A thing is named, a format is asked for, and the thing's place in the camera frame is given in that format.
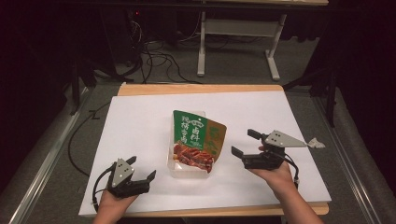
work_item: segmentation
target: black cable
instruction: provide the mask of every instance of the black cable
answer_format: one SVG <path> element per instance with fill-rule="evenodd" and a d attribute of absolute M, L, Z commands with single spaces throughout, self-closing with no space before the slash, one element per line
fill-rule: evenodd
<path fill-rule="evenodd" d="M 99 63 L 93 62 L 90 59 L 84 59 L 85 63 L 88 64 L 90 67 L 92 68 L 96 68 L 102 72 L 104 72 L 105 74 L 115 78 L 118 81 L 123 81 L 123 82 L 134 82 L 134 80 L 132 78 L 128 78 L 127 76 L 133 74 L 135 71 L 137 71 L 140 66 L 142 65 L 142 59 L 139 56 L 134 64 L 134 67 L 132 69 L 130 69 L 129 71 L 123 73 L 123 74 L 118 74 L 116 72 L 107 70 L 106 68 L 104 68 L 102 65 L 100 65 Z"/>
<path fill-rule="evenodd" d="M 92 205 L 95 208 L 95 211 L 98 212 L 99 209 L 99 203 L 98 200 L 96 199 L 96 193 L 100 192 L 101 190 L 96 191 L 99 181 L 102 179 L 103 176 L 105 176 L 108 172 L 111 172 L 113 169 L 115 169 L 116 163 L 114 162 L 113 165 L 108 167 L 104 172 L 102 172 L 99 177 L 96 179 L 95 184 L 93 186 L 93 191 L 92 191 Z"/>
<path fill-rule="evenodd" d="M 109 77 L 108 75 L 101 75 L 101 74 L 99 74 L 98 72 L 96 72 L 96 70 L 93 70 L 93 75 L 94 76 L 96 76 L 96 77 L 99 77 L 99 78 L 101 78 L 101 79 L 103 79 L 103 80 L 109 80 L 109 79 L 111 79 L 111 77 Z"/>
<path fill-rule="evenodd" d="M 145 49 L 146 49 L 146 51 L 143 51 L 142 53 L 148 55 L 147 64 L 150 66 L 150 69 L 152 68 L 152 66 L 154 66 L 152 59 L 154 59 L 154 58 L 162 58 L 162 59 L 164 59 L 163 63 L 160 63 L 159 65 L 155 65 L 155 66 L 160 66 L 160 65 L 165 64 L 166 62 L 170 62 L 170 65 L 169 65 L 169 66 L 167 67 L 167 69 L 166 69 L 166 75 L 167 75 L 168 78 L 171 79 L 172 81 L 174 81 L 174 82 L 176 82 L 176 83 L 186 83 L 186 82 L 187 82 L 187 83 L 202 84 L 201 82 L 194 81 L 194 80 L 188 80 L 188 79 L 184 78 L 184 77 L 181 75 L 181 73 L 180 73 L 180 67 L 178 66 L 178 64 L 177 64 L 177 62 L 176 62 L 176 60 L 175 60 L 175 58 L 174 58 L 172 55 L 159 52 L 158 50 L 154 50 L 154 51 L 152 51 L 152 52 L 149 52 L 148 45 L 146 45 Z M 178 75 L 181 79 L 183 79 L 183 81 L 175 81 L 175 80 L 173 80 L 172 78 L 169 77 L 169 73 L 168 73 L 168 72 L 169 72 L 169 69 L 170 69 L 170 67 L 171 67 L 172 65 L 175 65 L 175 66 L 177 67 L 177 75 Z M 145 77 L 144 83 L 147 83 L 148 77 L 149 77 L 149 74 L 148 74 L 147 77 Z"/>
<path fill-rule="evenodd" d="M 264 39 L 265 36 L 253 36 L 251 37 L 251 40 L 240 40 L 240 39 L 232 38 L 231 36 L 227 36 L 227 38 L 234 43 L 251 44 Z"/>
<path fill-rule="evenodd" d="M 179 39 L 177 41 L 178 43 L 183 43 L 184 41 L 188 41 L 188 40 L 194 39 L 197 36 L 200 36 L 200 34 L 197 35 L 196 33 L 197 33 L 198 28 L 199 28 L 200 23 L 201 23 L 201 15 L 202 15 L 202 12 L 198 12 L 197 23 L 196 23 L 195 29 L 192 31 L 191 35 L 189 35 L 189 37 L 187 37 L 187 38 Z"/>
<path fill-rule="evenodd" d="M 222 39 L 225 39 L 225 43 L 223 43 L 222 46 L 220 46 L 220 47 L 215 48 L 215 47 L 210 47 L 209 45 L 205 45 L 205 46 L 209 49 L 223 49 L 224 47 L 226 47 L 229 44 L 230 39 L 229 38 L 222 38 Z"/>
<path fill-rule="evenodd" d="M 78 132 L 78 130 L 82 127 L 82 125 L 84 125 L 85 122 L 87 122 L 90 118 L 92 118 L 99 110 L 101 110 L 102 108 L 104 108 L 106 105 L 109 105 L 109 104 L 110 104 L 110 102 L 107 102 L 107 103 L 105 103 L 104 105 L 101 105 L 98 109 L 92 111 L 92 113 L 91 113 L 87 118 L 85 118 L 85 119 L 77 126 L 77 128 L 73 131 L 73 133 L 72 133 L 72 135 L 71 135 L 71 137 L 70 137 L 70 139 L 69 139 L 69 143 L 68 143 L 68 145 L 67 145 L 67 156 L 68 156 L 70 162 L 71 162 L 72 165 L 76 168 L 76 170 L 78 170 L 80 173 L 82 173 L 83 175 L 85 175 L 85 176 L 87 176 L 87 177 L 89 177 L 90 175 L 89 175 L 88 173 L 84 172 L 82 169 L 80 169 L 80 168 L 74 163 L 74 161 L 73 161 L 72 154 L 71 154 L 71 145 L 72 145 L 72 141 L 73 141 L 73 138 L 75 137 L 76 133 Z"/>
<path fill-rule="evenodd" d="M 190 39 L 186 39 L 186 40 L 180 41 L 178 43 L 180 45 L 182 45 L 182 46 L 194 47 L 194 46 L 200 45 L 200 43 L 201 43 L 201 40 L 198 39 L 197 37 L 200 37 L 200 36 L 197 35 L 197 36 L 194 36 L 194 37 L 192 37 Z"/>
<path fill-rule="evenodd" d="M 97 194 L 97 193 L 99 193 L 99 192 L 101 192 L 101 191 L 104 191 L 104 190 L 106 190 L 106 189 L 99 189 L 99 190 L 97 190 L 97 191 L 95 192 L 95 194 Z"/>
<path fill-rule="evenodd" d="M 293 182 L 294 182 L 294 186 L 295 186 L 296 188 L 298 188 L 298 185 L 299 185 L 299 183 L 300 183 L 300 179 L 298 178 L 299 169 L 298 169 L 296 163 L 294 163 L 294 161 L 291 159 L 291 157 L 290 157 L 288 154 L 285 154 L 285 155 L 286 155 L 287 157 L 289 157 L 290 160 L 287 159 L 286 157 L 282 156 L 282 155 L 279 155 L 279 154 L 273 152 L 273 151 L 268 151 L 268 152 L 271 153 L 271 154 L 274 155 L 274 156 L 279 157 L 279 158 L 282 159 L 283 161 L 286 161 L 288 164 L 290 164 L 292 167 L 294 167 L 294 169 L 295 169 L 296 172 L 295 172 L 295 174 L 294 174 Z"/>

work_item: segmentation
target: white metal frame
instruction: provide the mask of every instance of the white metal frame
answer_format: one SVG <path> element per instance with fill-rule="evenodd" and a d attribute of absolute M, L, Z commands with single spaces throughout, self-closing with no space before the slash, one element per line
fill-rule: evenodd
<path fill-rule="evenodd" d="M 265 51 L 265 57 L 270 67 L 273 80 L 280 80 L 276 68 L 274 54 L 286 15 L 281 15 L 279 21 L 236 21 L 236 20 L 214 20 L 206 19 L 205 12 L 201 15 L 201 43 L 198 55 L 198 77 L 205 75 L 205 35 L 248 35 L 248 36 L 268 36 L 273 38 L 272 47 Z"/>

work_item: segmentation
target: snack bag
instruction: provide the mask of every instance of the snack bag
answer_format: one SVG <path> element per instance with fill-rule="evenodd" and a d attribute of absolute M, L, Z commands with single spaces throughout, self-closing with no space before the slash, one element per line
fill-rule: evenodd
<path fill-rule="evenodd" d="M 175 110 L 173 159 L 210 173 L 219 158 L 226 126 L 197 114 Z"/>

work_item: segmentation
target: hand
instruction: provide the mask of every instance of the hand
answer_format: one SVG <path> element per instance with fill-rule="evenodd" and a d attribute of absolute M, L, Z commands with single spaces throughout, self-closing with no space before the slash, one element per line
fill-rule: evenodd
<path fill-rule="evenodd" d="M 259 169 L 249 171 L 267 182 L 279 199 L 288 223 L 323 223 L 295 187 L 287 162 L 283 161 L 278 169 L 272 171 Z"/>
<path fill-rule="evenodd" d="M 249 171 L 264 179 L 274 191 L 277 198 L 283 194 L 297 190 L 291 178 L 289 165 L 285 161 L 282 162 L 278 169 L 272 171 L 260 169 L 250 169 Z"/>
<path fill-rule="evenodd" d="M 104 190 L 99 203 L 99 210 L 95 219 L 93 220 L 93 223 L 116 223 L 122 218 L 126 209 L 128 209 L 137 196 L 138 195 L 120 199 L 116 198 L 107 190 Z"/>

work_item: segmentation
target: human hand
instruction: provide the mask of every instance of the human hand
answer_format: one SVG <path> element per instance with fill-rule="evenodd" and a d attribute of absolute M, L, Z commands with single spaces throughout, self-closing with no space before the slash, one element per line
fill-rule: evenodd
<path fill-rule="evenodd" d="M 93 220 L 94 224 L 110 224 L 116 223 L 125 213 L 126 209 L 137 198 L 138 195 L 128 198 L 116 198 L 107 190 L 102 193 L 102 198 L 99 203 L 98 213 Z"/>
<path fill-rule="evenodd" d="M 275 170 L 249 169 L 249 171 L 264 179 L 278 199 L 287 193 L 297 191 L 291 177 L 289 165 L 285 161 Z"/>

